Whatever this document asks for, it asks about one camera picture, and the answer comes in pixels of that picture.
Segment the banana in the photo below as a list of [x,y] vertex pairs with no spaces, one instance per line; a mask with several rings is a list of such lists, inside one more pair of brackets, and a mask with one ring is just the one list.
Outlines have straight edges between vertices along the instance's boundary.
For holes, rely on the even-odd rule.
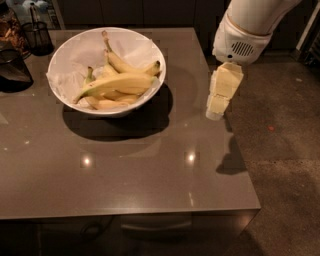
[[144,94],[148,89],[143,87],[123,87],[118,88],[117,91],[125,94],[135,94],[135,95],[142,95]]
[[114,76],[119,74],[109,63],[109,58],[108,58],[108,52],[107,50],[104,50],[104,59],[105,59],[105,64],[103,66],[101,74],[97,77],[97,79],[101,79],[107,76]]
[[121,88],[126,87],[139,87],[147,90],[156,79],[157,77],[144,73],[120,73],[115,76],[98,79],[87,84],[74,98],[73,103],[77,104],[84,97],[98,96],[107,91],[121,90]]
[[[84,79],[83,81],[83,84],[82,84],[82,88],[83,89],[87,89],[87,88],[90,88],[88,86],[88,84],[90,84],[91,82],[93,82],[95,80],[95,77],[93,75],[93,68],[92,67],[88,67],[88,73],[87,73],[87,76],[86,78]],[[86,98],[86,101],[89,103],[90,106],[93,107],[93,105],[96,104],[96,101],[97,100],[104,100],[103,96],[102,95],[96,95],[95,97],[87,97]]]
[[107,108],[113,108],[113,107],[124,107],[128,106],[129,103],[125,101],[114,101],[114,100],[107,100],[107,99],[97,99],[95,97],[89,97],[90,105],[95,109],[107,109]]
[[132,103],[135,103],[139,98],[140,97],[138,95],[127,94],[127,95],[124,95],[124,96],[117,98],[115,101],[116,102],[126,102],[128,104],[132,104]]
[[93,68],[92,67],[88,67],[88,73],[86,78],[83,81],[82,87],[85,87],[87,84],[91,83],[92,81],[95,80],[95,77],[93,76]]
[[150,76],[158,76],[160,74],[160,61],[155,61],[145,66],[144,68],[136,68],[123,59],[121,59],[111,48],[109,44],[108,33],[106,31],[102,32],[102,37],[104,43],[107,47],[107,54],[109,63],[117,70],[119,73],[146,73]]

